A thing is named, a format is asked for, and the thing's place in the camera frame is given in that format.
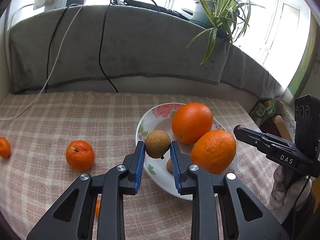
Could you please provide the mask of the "right gloved hand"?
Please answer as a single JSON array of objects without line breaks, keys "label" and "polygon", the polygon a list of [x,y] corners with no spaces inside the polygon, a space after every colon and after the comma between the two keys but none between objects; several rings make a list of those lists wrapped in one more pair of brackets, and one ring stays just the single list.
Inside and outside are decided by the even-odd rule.
[{"label": "right gloved hand", "polygon": [[273,188],[267,206],[268,210],[280,224],[287,219],[298,195],[307,182],[307,179],[303,178],[287,187],[284,183],[285,174],[285,169],[282,166],[279,165],[275,169]]}]

